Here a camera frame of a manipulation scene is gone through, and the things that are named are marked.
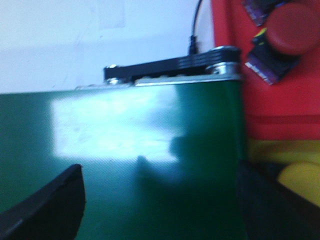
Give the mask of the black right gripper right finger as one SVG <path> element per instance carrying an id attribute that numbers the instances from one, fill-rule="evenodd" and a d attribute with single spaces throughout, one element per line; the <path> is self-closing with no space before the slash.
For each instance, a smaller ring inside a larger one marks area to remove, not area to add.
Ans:
<path id="1" fill-rule="evenodd" d="M 240 162 L 236 195 L 250 240 L 318 240 L 320 208 L 277 181 L 285 165 Z"/>

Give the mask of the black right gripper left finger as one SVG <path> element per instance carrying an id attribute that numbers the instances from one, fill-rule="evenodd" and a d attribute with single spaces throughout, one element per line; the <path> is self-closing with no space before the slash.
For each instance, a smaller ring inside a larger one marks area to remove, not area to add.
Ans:
<path id="1" fill-rule="evenodd" d="M 82 166 L 73 164 L 0 215 L 2 240 L 74 240 L 86 206 Z"/>

